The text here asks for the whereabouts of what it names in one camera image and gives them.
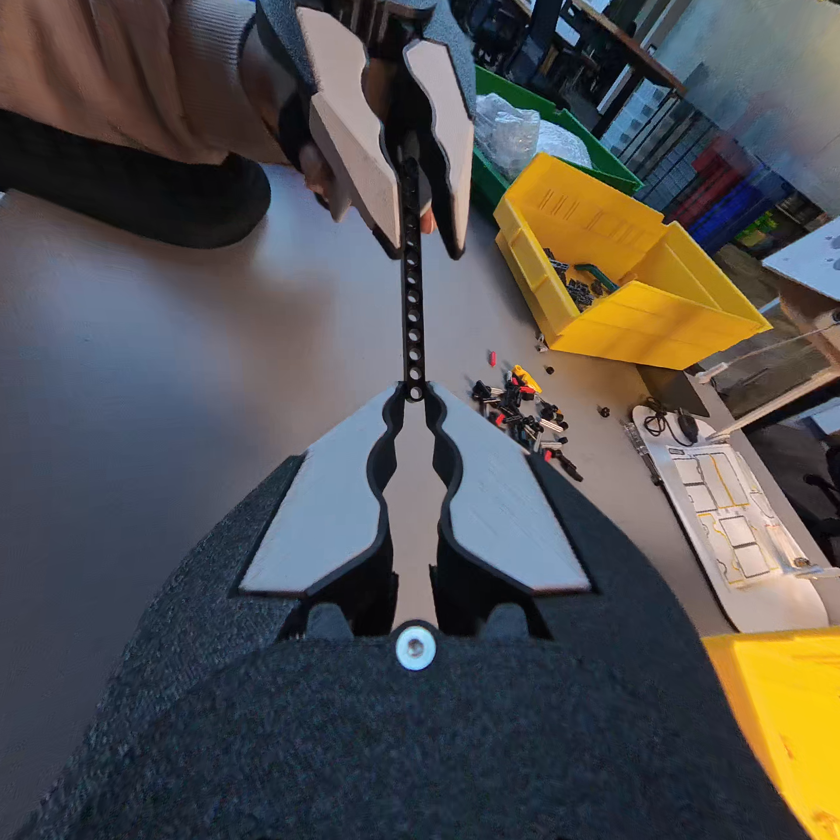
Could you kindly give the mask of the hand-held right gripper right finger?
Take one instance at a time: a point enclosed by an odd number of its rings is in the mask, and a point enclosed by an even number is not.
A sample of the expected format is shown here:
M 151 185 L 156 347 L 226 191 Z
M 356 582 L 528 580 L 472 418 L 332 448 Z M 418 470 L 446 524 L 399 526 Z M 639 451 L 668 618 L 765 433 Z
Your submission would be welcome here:
M 589 592 L 526 450 L 440 384 L 425 407 L 448 545 L 526 595 Z

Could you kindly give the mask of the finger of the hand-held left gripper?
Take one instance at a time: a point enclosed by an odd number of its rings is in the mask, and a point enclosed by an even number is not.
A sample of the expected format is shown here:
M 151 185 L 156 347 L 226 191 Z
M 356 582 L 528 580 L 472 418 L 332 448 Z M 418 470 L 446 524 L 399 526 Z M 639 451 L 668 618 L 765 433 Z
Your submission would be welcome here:
M 403 253 L 401 188 L 384 147 L 384 128 L 364 95 L 369 59 L 358 37 L 326 12 L 297 9 L 316 90 L 309 129 L 332 172 L 327 203 L 332 219 L 351 207 L 386 254 Z
M 408 126 L 415 132 L 437 229 L 451 259 L 466 249 L 474 123 L 449 48 L 415 39 L 403 50 Z

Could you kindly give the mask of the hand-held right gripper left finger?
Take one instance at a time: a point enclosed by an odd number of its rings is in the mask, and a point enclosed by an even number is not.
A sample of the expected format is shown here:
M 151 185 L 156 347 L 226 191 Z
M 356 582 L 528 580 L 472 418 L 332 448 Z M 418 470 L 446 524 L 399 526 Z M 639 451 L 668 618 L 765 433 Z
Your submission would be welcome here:
M 403 422 L 404 386 L 394 384 L 308 447 L 240 591 L 315 596 L 385 546 Z

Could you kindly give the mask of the pile of small block pieces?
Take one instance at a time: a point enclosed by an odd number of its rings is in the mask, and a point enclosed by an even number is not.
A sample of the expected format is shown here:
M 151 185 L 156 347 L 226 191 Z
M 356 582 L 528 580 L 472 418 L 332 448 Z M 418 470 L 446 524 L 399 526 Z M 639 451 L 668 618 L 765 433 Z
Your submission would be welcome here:
M 579 468 L 565 453 L 570 426 L 527 369 L 513 365 L 502 373 L 499 386 L 474 380 L 470 398 L 480 415 L 527 453 L 555 462 L 568 478 L 583 482 Z

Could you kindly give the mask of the thin black perforated beam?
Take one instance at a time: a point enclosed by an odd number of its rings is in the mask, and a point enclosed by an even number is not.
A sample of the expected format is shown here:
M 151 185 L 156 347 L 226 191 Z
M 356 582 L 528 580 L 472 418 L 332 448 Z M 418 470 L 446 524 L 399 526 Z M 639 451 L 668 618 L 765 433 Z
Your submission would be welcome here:
M 402 252 L 402 359 L 406 401 L 420 403 L 426 393 L 424 288 L 419 167 L 407 157 L 400 167 L 404 247 Z

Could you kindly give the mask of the person's left forearm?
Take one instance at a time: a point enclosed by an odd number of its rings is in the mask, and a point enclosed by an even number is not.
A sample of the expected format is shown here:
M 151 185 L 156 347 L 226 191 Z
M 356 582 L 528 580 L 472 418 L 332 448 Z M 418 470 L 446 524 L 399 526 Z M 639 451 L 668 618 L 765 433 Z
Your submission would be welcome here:
M 251 2 L 2 2 L 2 110 L 188 164 L 279 162 L 238 70 L 255 15 Z

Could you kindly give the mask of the grey desk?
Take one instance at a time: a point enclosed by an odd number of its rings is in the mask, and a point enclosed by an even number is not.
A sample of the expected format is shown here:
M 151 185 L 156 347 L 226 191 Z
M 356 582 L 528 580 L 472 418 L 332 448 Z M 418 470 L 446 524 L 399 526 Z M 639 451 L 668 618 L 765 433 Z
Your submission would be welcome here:
M 583 482 L 526 453 L 591 590 L 448 545 L 426 397 L 385 546 L 315 596 L 239 590 L 308 447 L 404 386 L 399 261 L 269 178 L 215 250 L 2 200 L 2 831 L 808 838 L 698 639 L 705 580 L 661 575 L 689 545 L 618 421 L 637 367 L 539 358 L 486 222 L 461 259 L 422 238 L 426 381 L 478 412 L 519 364 L 560 408 Z

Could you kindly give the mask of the green plastic parts bin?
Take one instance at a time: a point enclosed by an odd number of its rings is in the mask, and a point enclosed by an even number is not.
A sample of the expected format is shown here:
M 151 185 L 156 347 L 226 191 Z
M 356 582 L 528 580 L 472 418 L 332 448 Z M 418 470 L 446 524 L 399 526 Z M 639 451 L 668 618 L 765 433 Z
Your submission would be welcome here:
M 629 196 L 635 196 L 644 187 L 641 181 L 624 163 L 618 160 L 568 109 L 557 109 L 553 103 L 525 87 L 520 87 L 489 70 L 479 66 L 476 71 L 476 93 L 501 95 L 510 105 L 537 111 L 548 123 L 560 126 L 575 135 L 587 149 L 591 165 L 571 162 L 570 165 L 596 180 Z M 495 168 L 494 164 L 474 149 L 471 179 L 471 200 L 485 215 L 491 215 L 499 204 L 511 181 Z

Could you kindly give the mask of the bubble wrap bundle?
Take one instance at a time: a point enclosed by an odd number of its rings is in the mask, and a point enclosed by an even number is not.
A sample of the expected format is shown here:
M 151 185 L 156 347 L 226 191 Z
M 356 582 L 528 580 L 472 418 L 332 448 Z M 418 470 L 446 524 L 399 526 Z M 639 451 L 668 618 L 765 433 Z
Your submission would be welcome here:
M 519 109 L 495 92 L 476 98 L 476 146 L 507 182 L 513 182 L 537 153 L 592 168 L 581 138 L 531 109 Z

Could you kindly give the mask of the clear screwdriver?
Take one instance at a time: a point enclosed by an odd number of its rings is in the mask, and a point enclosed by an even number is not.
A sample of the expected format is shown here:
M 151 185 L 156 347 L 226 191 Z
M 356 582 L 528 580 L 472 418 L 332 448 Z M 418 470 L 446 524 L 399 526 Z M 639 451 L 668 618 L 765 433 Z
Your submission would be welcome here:
M 621 425 L 632 447 L 635 449 L 640 459 L 642 459 L 653 485 L 657 488 L 664 488 L 665 485 L 662 477 L 659 474 L 655 462 L 653 461 L 640 433 L 638 432 L 636 425 L 626 419 L 621 421 Z

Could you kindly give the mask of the wooden background table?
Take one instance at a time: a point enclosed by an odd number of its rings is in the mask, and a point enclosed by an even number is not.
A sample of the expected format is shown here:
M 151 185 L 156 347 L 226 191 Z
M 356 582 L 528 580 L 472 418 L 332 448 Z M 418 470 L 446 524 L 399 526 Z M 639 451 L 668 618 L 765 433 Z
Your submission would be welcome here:
M 619 113 L 624 109 L 628 100 L 633 95 L 642 80 L 650 81 L 656 86 L 666 88 L 670 94 L 678 98 L 684 98 L 687 94 L 686 86 L 679 81 L 669 70 L 662 66 L 652 57 L 646 48 L 639 45 L 634 39 L 624 32 L 617 24 L 609 20 L 604 14 L 584 1 L 569 2 L 518 2 L 529 17 L 530 36 L 535 41 L 544 41 L 546 38 L 556 34 L 556 25 L 560 18 L 575 28 L 579 34 L 581 29 L 580 21 L 570 15 L 569 9 L 574 10 L 582 17 L 587 24 L 593 25 L 601 35 L 607 36 L 623 53 L 626 66 L 632 72 L 628 82 L 610 101 L 605 111 L 601 114 L 594 129 L 593 136 L 600 140 L 605 132 L 611 127 Z

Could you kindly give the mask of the heap of black beams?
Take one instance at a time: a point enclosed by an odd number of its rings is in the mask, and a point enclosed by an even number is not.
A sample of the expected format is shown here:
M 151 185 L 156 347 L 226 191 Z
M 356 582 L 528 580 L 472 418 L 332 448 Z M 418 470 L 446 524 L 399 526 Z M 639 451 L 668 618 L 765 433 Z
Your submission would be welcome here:
M 563 287 L 570 295 L 570 298 L 572 299 L 573 304 L 577 307 L 578 312 L 585 312 L 595 301 L 609 296 L 596 296 L 596 294 L 593 293 L 599 290 L 596 287 L 592 287 L 593 278 L 588 274 L 581 272 L 583 275 L 587 275 L 589 277 L 587 281 L 570 278 L 570 265 L 556 259 L 550 248 L 544 248 L 543 253 L 560 279 Z

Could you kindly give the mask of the yellow plastic parts bin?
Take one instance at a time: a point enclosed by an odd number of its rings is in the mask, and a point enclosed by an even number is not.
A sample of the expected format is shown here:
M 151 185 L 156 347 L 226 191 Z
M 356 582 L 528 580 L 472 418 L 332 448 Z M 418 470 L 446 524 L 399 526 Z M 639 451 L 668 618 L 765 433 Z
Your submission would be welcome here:
M 811 838 L 839 838 L 839 628 L 702 639 L 750 748 Z
M 496 241 L 551 350 L 682 371 L 771 330 L 677 222 L 538 153 L 494 212 Z M 578 312 L 543 253 L 620 288 Z

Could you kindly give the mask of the multicolour parts drawer racks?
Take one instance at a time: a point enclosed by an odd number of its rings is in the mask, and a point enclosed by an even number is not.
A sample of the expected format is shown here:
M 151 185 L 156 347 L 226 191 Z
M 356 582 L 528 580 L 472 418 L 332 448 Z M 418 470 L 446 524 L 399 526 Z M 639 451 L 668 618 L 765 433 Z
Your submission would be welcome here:
M 794 193 L 793 186 L 675 91 L 645 80 L 602 137 L 642 183 L 638 201 L 709 255 Z

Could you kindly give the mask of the white book stand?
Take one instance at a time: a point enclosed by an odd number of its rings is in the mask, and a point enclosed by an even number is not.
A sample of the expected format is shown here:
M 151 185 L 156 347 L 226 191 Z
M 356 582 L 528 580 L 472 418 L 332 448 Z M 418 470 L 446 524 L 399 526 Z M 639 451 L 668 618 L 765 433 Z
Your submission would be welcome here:
M 738 632 L 756 634 L 813 629 L 827 627 L 831 622 L 831 610 L 826 608 L 820 587 L 827 593 L 838 593 L 838 584 L 827 586 L 829 581 L 838 581 L 838 560 L 832 554 L 833 535 L 838 531 L 838 514 L 830 518 L 817 517 L 816 511 L 789 493 L 791 486 L 780 482 L 780 474 L 774 474 L 770 466 L 760 462 L 758 455 L 746 456 L 738 447 L 738 442 L 747 440 L 748 425 L 768 419 L 774 409 L 805 396 L 817 386 L 828 385 L 829 372 L 828 369 L 816 372 L 808 381 L 788 389 L 729 425 L 714 427 L 711 419 L 700 418 L 699 408 L 690 408 L 688 413 L 696 418 L 698 427 L 694 434 L 676 432 L 677 405 L 687 405 L 688 397 L 657 396 L 661 408 L 638 406 L 633 409 L 631 422 L 636 425 L 661 475 L 668 503 L 690 542 L 720 609 Z M 701 537 L 700 526 L 690 509 L 676 468 L 665 451 L 669 445 L 689 448 L 729 445 L 740 453 L 781 521 L 791 558 L 787 574 L 743 588 L 732 589 L 723 582 Z

